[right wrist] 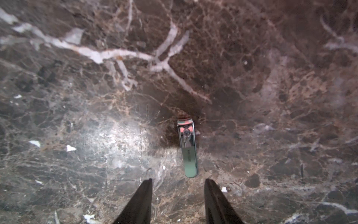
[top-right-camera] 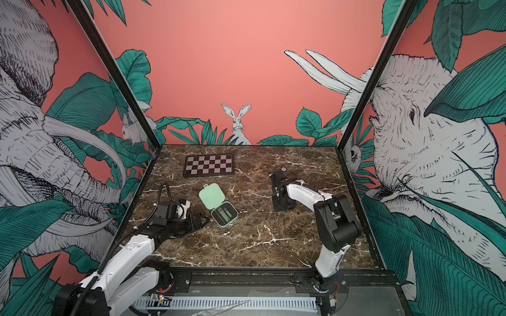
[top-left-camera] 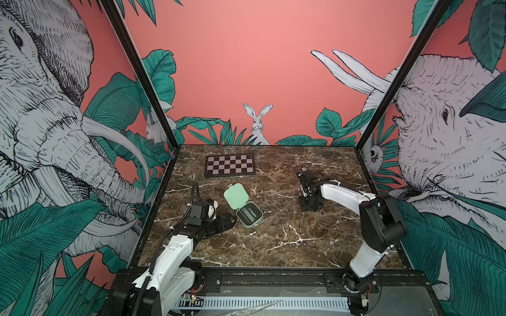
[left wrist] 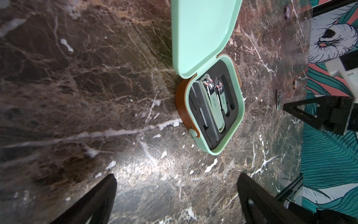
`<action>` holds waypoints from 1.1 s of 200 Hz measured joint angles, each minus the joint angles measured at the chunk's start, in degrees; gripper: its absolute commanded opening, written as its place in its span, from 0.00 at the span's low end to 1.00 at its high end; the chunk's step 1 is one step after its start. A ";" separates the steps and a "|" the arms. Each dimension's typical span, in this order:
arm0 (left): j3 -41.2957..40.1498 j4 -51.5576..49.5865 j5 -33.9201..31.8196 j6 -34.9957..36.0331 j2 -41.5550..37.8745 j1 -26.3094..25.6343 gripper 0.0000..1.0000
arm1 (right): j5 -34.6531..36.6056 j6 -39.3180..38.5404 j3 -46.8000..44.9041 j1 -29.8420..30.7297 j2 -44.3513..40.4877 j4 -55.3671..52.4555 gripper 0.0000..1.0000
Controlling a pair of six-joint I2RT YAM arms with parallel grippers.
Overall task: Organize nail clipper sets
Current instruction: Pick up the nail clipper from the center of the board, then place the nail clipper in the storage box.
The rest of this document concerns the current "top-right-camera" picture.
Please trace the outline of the green nail clipper case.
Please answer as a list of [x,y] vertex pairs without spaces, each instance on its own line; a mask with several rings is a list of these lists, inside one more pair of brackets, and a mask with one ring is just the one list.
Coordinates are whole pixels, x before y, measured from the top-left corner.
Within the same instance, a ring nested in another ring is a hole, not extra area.
[[[198,195],[221,229],[230,227],[239,218],[239,212],[231,202],[226,200],[225,194],[217,183],[205,184]],[[220,209],[224,210],[227,214],[229,217],[228,221],[224,220],[220,214]]]

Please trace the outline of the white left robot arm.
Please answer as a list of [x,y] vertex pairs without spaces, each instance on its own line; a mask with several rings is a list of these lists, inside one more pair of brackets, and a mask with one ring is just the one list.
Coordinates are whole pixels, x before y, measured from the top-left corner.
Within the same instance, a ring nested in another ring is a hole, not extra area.
[[210,222],[202,213],[185,219],[154,217],[139,226],[121,250],[104,266],[80,281],[64,286],[56,295],[52,315],[121,315],[144,293],[159,284],[160,271],[138,269],[166,240],[200,230]]

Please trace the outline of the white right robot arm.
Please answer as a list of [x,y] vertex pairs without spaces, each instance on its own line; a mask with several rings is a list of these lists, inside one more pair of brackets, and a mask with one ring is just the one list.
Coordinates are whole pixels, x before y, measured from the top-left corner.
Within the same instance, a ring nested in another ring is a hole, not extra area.
[[322,242],[314,266],[321,279],[329,279],[337,273],[345,253],[362,233],[351,204],[342,194],[313,189],[301,179],[290,180],[282,170],[270,174],[270,179],[276,211],[288,211],[301,204],[314,213]]

